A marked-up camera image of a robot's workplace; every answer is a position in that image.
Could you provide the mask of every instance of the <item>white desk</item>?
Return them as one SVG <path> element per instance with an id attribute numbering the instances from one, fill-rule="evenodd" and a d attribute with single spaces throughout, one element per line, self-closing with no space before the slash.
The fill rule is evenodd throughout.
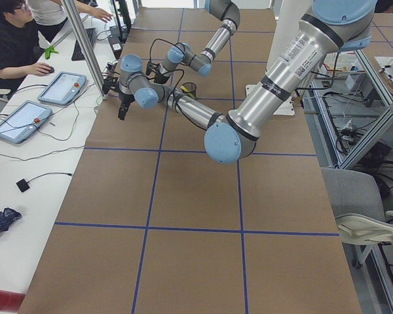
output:
<path id="1" fill-rule="evenodd" d="M 64 34 L 70 27 L 68 22 L 60 34 Z M 85 20 L 84 27 L 96 27 L 98 33 L 109 29 L 108 24 L 95 18 Z M 105 34 L 101 34 L 98 38 L 104 37 Z M 51 54 L 49 60 L 45 60 L 42 56 L 40 61 L 53 66 L 55 73 L 45 77 L 29 75 L 21 88 L 32 84 L 48 84 L 60 71 L 84 74 L 88 79 L 86 85 L 93 84 L 86 62 L 71 61 L 74 43 L 75 37 L 71 33 L 56 47 L 59 54 Z M 107 40 L 96 41 L 94 52 L 102 70 L 107 62 L 114 60 Z M 27 99 L 37 101 L 37 96 L 42 91 L 43 88 L 27 88 L 16 93 L 2 113 L 11 113 Z M 19 145 L 0 140 L 0 153 L 26 159 L 54 150 L 83 146 L 96 117 L 94 107 L 101 100 L 99 90 L 96 86 L 92 86 L 75 102 L 79 116 L 73 135 L 67 141 L 57 141 L 35 132 L 27 141 Z M 50 107 L 54 113 L 62 108 L 52 105 Z M 45 122 L 41 131 L 65 139 L 71 132 L 76 115 L 77 110 L 71 104 Z M 10 207 L 22 214 L 22 219 L 15 222 L 9 231 L 0 237 L 0 289 L 26 293 L 71 177 L 47 175 L 38 178 L 29 184 L 31 188 L 24 193 L 19 191 L 16 182 L 22 178 L 29 180 L 48 172 L 73 173 L 82 151 L 81 148 L 74 149 L 26 162 L 0 156 L 0 211 Z"/>

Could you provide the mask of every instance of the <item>red cylinder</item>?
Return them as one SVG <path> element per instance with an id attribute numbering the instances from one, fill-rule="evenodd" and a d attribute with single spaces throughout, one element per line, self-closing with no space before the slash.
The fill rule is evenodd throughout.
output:
<path id="1" fill-rule="evenodd" d="M 24 298 L 23 293 L 0 290 L 0 311 L 17 313 Z"/>

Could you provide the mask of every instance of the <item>caster wheel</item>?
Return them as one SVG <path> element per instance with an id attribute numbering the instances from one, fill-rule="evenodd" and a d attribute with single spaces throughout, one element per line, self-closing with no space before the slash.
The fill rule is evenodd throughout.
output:
<path id="1" fill-rule="evenodd" d="M 358 260 L 352 260 L 352 267 L 360 270 L 362 268 L 362 264 L 360 264 Z"/>

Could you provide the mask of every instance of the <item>black keyboard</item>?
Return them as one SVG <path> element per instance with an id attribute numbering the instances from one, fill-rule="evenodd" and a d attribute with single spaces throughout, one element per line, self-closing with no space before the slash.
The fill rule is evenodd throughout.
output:
<path id="1" fill-rule="evenodd" d="M 89 38 L 90 44 L 92 44 L 92 47 L 94 47 L 94 44 L 96 43 L 96 38 L 98 38 L 96 28 L 86 28 L 85 31 L 87 37 Z M 78 41 L 76 41 L 74 45 L 73 55 L 71 56 L 71 61 L 77 61 L 77 60 L 84 60 L 84 55 L 81 52 L 81 48 Z"/>

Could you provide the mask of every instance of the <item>folded umbrella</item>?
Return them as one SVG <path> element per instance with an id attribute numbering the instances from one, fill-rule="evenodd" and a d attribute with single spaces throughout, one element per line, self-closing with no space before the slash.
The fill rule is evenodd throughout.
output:
<path id="1" fill-rule="evenodd" d="M 0 235 L 2 232 L 9 230 L 9 226 L 16 220 L 22 218 L 22 215 L 14 209 L 6 207 L 0 212 Z"/>

